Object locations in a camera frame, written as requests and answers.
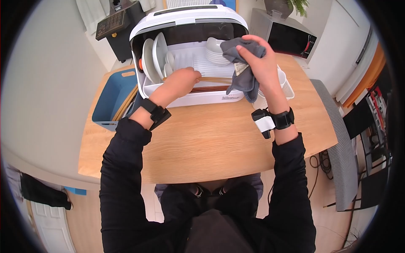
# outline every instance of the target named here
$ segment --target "label sticker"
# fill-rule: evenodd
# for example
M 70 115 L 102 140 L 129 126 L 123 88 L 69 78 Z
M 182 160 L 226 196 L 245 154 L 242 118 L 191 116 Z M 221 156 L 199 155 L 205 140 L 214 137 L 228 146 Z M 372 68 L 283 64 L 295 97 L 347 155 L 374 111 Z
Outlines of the label sticker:
M 240 96 L 239 97 L 222 97 L 221 100 L 233 100 L 233 99 L 238 99 L 238 98 L 240 98 Z

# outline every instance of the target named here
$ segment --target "potted plant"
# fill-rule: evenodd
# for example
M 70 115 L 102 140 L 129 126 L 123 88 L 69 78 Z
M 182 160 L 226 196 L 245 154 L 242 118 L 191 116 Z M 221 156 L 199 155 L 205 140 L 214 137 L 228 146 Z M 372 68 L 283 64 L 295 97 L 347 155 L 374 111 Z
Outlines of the potted plant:
M 267 14 L 272 15 L 272 10 L 281 12 L 281 19 L 287 19 L 295 7 L 295 13 L 301 17 L 307 17 L 308 0 L 264 0 Z

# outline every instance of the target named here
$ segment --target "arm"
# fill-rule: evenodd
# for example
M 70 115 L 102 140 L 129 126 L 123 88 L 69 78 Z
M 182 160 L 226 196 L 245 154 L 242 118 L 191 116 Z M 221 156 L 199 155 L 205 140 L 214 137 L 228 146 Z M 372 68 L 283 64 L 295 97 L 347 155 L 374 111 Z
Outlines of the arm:
M 287 99 L 279 85 L 274 51 L 262 38 L 254 35 L 242 38 L 254 40 L 266 48 L 266 55 L 257 58 L 245 48 L 237 47 L 260 83 L 269 112 L 278 114 L 289 111 Z M 316 230 L 308 199 L 302 136 L 294 125 L 282 130 L 275 129 L 274 136 L 275 179 L 269 215 L 264 222 L 295 252 L 314 252 Z
M 189 93 L 200 76 L 192 68 L 177 70 L 149 99 L 165 108 Z M 153 123 L 150 116 L 140 107 L 129 119 L 121 119 L 103 155 L 100 211 L 102 242 L 107 253 L 158 235 L 157 228 L 161 224 L 148 222 L 141 196 L 142 150 L 152 137 L 148 130 Z

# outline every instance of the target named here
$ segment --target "microwave door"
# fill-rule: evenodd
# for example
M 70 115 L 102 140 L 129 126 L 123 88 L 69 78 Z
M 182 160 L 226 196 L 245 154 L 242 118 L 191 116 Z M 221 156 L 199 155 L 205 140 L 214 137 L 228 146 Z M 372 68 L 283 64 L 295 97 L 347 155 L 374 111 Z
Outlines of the microwave door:
M 273 23 L 268 43 L 276 53 L 285 53 L 307 58 L 310 35 L 306 32 L 279 23 Z

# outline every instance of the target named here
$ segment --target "microwave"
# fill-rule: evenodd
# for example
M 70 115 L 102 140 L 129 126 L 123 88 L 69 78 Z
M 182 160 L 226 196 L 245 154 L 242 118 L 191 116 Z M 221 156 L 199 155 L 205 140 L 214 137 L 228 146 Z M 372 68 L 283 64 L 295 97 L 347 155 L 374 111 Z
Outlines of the microwave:
M 307 59 L 316 37 L 293 18 L 272 19 L 265 10 L 252 9 L 249 33 L 265 39 L 276 53 Z

